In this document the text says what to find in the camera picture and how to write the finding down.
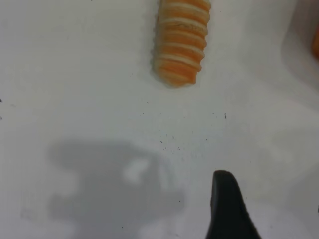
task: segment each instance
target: orange and white striped cylinder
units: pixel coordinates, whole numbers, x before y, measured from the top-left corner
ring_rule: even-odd
[[[196,83],[205,56],[210,9],[207,0],[161,0],[154,70],[168,83]]]

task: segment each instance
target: white surface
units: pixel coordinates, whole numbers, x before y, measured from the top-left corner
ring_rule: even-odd
[[[204,238],[215,169],[264,239],[318,238],[318,1],[212,4],[198,83],[168,89],[155,0],[0,2],[2,239]]]

